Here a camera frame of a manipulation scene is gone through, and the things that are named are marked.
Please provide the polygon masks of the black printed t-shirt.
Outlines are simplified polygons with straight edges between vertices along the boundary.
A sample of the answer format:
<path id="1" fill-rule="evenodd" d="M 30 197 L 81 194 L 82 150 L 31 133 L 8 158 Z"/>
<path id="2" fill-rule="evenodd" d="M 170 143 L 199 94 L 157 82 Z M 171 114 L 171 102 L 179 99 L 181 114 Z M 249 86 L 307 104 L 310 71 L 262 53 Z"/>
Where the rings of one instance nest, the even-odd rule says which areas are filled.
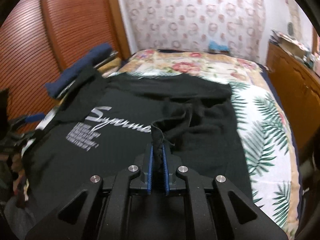
<path id="1" fill-rule="evenodd" d="M 47 213 L 92 175 L 117 174 L 147 144 L 160 172 L 164 143 L 185 166 L 224 175 L 251 196 L 232 94 L 230 85 L 187 74 L 84 71 L 23 158 L 36 207 Z"/>

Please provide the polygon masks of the navy folded garment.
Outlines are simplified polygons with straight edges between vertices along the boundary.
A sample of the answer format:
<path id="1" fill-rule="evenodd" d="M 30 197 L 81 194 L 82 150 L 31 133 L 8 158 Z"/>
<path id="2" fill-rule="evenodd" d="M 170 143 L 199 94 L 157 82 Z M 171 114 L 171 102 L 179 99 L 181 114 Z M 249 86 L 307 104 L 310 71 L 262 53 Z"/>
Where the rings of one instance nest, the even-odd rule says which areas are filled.
<path id="1" fill-rule="evenodd" d="M 99 63 L 102 63 L 110 57 L 112 51 L 113 49 L 108 43 L 102 43 L 92 48 L 84 57 L 64 70 L 56 81 L 45 84 L 48 95 L 56 99 L 85 67 L 95 67 Z"/>

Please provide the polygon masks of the palm leaf bedsheet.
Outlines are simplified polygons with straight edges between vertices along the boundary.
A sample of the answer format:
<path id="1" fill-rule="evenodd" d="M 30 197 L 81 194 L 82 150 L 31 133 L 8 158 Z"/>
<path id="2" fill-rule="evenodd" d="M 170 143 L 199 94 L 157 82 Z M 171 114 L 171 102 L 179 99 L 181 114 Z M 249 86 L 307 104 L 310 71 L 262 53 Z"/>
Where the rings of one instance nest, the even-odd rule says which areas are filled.
<path id="1" fill-rule="evenodd" d="M 188 74 L 84 74 L 26 151 L 27 211 L 38 222 L 89 176 L 114 176 L 153 146 L 149 194 L 165 195 L 162 145 L 199 174 L 230 179 L 289 227 L 295 153 L 285 118 L 263 88 Z"/>

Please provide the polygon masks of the floral blanket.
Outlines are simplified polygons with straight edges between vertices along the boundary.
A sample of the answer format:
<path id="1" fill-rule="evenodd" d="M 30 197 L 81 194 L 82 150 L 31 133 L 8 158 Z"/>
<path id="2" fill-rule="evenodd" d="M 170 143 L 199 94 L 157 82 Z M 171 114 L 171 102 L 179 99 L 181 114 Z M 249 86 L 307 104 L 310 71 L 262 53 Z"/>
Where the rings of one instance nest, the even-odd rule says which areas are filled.
<path id="1" fill-rule="evenodd" d="M 231 85 L 253 202 L 294 239 L 300 200 L 296 150 L 290 124 L 263 77 L 264 69 L 252 61 L 221 54 L 143 50 L 121 71 L 138 75 L 186 73 Z"/>

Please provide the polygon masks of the wooden louvered wardrobe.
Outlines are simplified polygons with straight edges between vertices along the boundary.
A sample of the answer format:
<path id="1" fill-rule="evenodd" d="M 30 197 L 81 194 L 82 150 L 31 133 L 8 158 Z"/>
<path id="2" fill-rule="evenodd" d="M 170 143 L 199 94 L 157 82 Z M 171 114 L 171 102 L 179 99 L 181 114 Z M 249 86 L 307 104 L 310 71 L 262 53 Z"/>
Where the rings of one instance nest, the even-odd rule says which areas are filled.
<path id="1" fill-rule="evenodd" d="M 47 113 L 45 84 L 93 47 L 131 56 L 118 0 L 1 0 L 1 89 L 9 119 Z"/>

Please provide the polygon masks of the wooden sideboard cabinet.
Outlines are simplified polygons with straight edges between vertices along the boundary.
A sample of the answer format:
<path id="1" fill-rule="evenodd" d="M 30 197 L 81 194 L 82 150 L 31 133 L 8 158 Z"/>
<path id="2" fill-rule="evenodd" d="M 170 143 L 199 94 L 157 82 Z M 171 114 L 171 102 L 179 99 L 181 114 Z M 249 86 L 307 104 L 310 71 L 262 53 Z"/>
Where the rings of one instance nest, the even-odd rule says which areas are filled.
<path id="1" fill-rule="evenodd" d="M 319 77 L 272 42 L 266 66 L 302 154 L 319 130 Z"/>

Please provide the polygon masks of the box with blue cloth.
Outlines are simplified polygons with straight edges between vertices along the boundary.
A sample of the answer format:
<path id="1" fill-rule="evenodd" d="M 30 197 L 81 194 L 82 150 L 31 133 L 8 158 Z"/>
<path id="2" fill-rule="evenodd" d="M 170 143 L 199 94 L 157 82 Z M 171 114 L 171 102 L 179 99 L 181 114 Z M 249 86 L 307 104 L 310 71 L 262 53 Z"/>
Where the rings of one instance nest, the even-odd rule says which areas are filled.
<path id="1" fill-rule="evenodd" d="M 224 51 L 224 52 L 229 52 L 229 47 L 228 47 L 227 45 L 221 45 L 221 44 L 218 44 L 218 43 L 215 42 L 215 41 L 210 41 L 210 42 L 209 42 L 208 49 L 209 49 L 209 50 L 212 50 L 212 51 Z"/>

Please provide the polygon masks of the cardboard box on sideboard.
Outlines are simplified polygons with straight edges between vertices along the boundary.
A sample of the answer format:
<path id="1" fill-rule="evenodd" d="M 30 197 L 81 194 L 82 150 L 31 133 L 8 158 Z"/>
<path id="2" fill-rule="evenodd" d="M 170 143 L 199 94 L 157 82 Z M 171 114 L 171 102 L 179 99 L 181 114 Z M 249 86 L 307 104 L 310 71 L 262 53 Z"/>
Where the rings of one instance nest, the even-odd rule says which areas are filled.
<path id="1" fill-rule="evenodd" d="M 282 32 L 272 30 L 271 37 L 281 49 L 292 56 L 303 59 L 310 53 L 309 49 L 304 46 L 304 44 Z"/>

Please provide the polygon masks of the circle patterned curtain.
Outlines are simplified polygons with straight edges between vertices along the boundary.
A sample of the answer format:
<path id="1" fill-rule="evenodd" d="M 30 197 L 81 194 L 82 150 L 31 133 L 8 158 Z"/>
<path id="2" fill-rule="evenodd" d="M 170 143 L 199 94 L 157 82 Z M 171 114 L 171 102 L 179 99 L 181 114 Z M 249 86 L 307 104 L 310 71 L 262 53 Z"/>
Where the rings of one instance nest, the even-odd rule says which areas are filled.
<path id="1" fill-rule="evenodd" d="M 208 51 L 214 42 L 233 56 L 258 61 L 264 0 L 122 0 L 138 50 Z"/>

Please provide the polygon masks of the small round fan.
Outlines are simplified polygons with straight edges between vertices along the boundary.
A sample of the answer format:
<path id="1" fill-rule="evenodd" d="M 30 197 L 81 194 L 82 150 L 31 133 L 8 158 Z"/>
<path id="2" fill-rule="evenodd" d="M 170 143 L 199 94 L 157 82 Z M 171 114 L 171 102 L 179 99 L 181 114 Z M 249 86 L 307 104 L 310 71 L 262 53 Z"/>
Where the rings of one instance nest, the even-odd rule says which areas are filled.
<path id="1" fill-rule="evenodd" d="M 294 37 L 294 35 L 295 35 L 294 26 L 293 26 L 292 22 L 289 22 L 287 24 L 287 33 L 288 33 L 289 36 L 292 36 L 292 37 Z"/>

